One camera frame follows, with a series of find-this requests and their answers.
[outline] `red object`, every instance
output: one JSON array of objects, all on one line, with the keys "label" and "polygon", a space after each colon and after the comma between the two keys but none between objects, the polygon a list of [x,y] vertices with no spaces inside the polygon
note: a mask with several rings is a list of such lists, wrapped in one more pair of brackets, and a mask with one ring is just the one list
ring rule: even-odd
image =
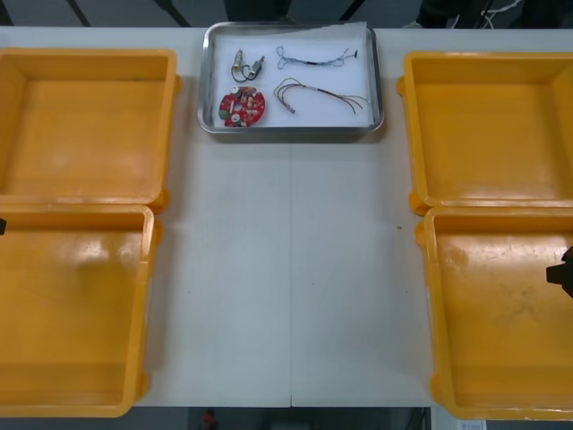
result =
[{"label": "red object", "polygon": [[234,87],[218,107],[218,114],[226,127],[250,127],[265,112],[265,98],[254,87]]}]

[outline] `white table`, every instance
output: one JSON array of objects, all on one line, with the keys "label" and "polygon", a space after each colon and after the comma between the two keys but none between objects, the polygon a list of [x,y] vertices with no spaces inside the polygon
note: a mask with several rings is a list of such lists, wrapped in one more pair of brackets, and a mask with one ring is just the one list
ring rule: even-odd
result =
[{"label": "white table", "polygon": [[404,54],[570,49],[564,30],[378,30],[384,132],[224,142],[196,121],[204,29],[1,28],[0,46],[168,47],[177,99],[147,367],[154,406],[429,406]]}]

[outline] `plastic tray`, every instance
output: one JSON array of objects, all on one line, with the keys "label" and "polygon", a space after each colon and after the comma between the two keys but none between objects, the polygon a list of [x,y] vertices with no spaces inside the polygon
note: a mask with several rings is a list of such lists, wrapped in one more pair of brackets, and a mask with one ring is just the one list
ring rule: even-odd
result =
[{"label": "plastic tray", "polygon": [[414,52],[404,66],[414,212],[573,206],[573,54]]},{"label": "plastic tray", "polygon": [[432,394],[460,418],[573,418],[573,300],[545,281],[573,209],[434,208],[416,230]]},{"label": "plastic tray", "polygon": [[0,206],[0,417],[117,417],[147,389],[144,206]]},{"label": "plastic tray", "polygon": [[179,86],[168,50],[0,50],[0,204],[163,209]]}]

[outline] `electronic component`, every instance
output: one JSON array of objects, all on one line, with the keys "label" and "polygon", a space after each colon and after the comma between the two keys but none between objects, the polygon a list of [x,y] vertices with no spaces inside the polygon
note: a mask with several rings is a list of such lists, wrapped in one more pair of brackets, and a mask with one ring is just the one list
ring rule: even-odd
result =
[{"label": "electronic component", "polygon": [[347,58],[351,57],[356,58],[358,56],[358,51],[355,51],[353,54],[348,54],[348,55],[346,54],[346,52],[348,52],[348,48],[345,49],[345,51],[342,53],[341,56],[338,56],[329,61],[308,61],[285,56],[285,49],[283,47],[277,47],[277,54],[280,57],[277,63],[277,68],[279,70],[282,70],[285,67],[285,65],[289,63],[299,64],[299,65],[324,65],[324,66],[331,65],[333,67],[342,67]]},{"label": "electronic component", "polygon": [[[235,60],[233,61],[233,65],[231,65],[231,76],[233,80],[237,83],[245,83],[247,81],[254,81],[259,76],[259,73],[262,70],[262,63],[265,61],[265,57],[262,56],[257,61],[255,61],[252,65],[243,64],[243,51],[239,49],[235,54]],[[237,78],[235,75],[240,73],[243,76],[243,79]]]},{"label": "electronic component", "polygon": [[226,127],[250,127],[265,111],[265,98],[254,87],[233,87],[218,107]]},{"label": "electronic component", "polygon": [[295,78],[286,78],[277,86],[277,88],[275,88],[275,90],[272,91],[272,93],[275,95],[275,97],[278,99],[278,101],[280,101],[280,103],[285,108],[287,108],[289,110],[289,112],[291,114],[294,114],[294,112],[296,112],[296,111],[293,107],[291,107],[285,101],[285,93],[292,88],[306,88],[307,90],[315,90],[318,92],[322,92],[323,94],[328,94],[329,96],[335,97],[337,99],[341,99],[342,101],[347,103],[348,106],[350,106],[352,108],[352,111],[354,112],[355,115],[356,115],[356,109],[355,109],[355,106],[353,106],[353,103],[354,103],[354,105],[358,106],[360,109],[363,108],[362,105],[359,102],[357,102],[355,99],[362,99],[366,102],[369,101],[368,99],[365,99],[364,97],[361,97],[361,96],[340,95],[340,94],[336,94],[336,93],[328,91],[328,90],[323,90],[322,88],[316,88],[316,87],[312,87],[310,85],[304,85],[302,82],[298,81]]},{"label": "electronic component", "polygon": [[239,72],[241,70],[241,65],[243,65],[243,51],[239,49],[235,54],[235,60],[233,61],[233,72]]}]

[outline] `gray wire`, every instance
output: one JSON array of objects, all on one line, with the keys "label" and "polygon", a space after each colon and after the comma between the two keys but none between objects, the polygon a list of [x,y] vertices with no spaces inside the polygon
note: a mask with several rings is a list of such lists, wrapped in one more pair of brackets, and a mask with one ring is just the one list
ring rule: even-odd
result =
[{"label": "gray wire", "polygon": [[277,54],[280,57],[277,63],[277,68],[282,70],[286,65],[322,65],[322,66],[333,66],[333,67],[342,67],[344,62],[347,58],[354,57],[358,55],[358,51],[355,51],[353,54],[346,54],[349,48],[346,48],[345,51],[342,53],[341,56],[333,58],[329,61],[308,61],[308,60],[299,60],[298,58],[293,58],[290,56],[285,56],[285,49],[281,47],[277,47]]}]

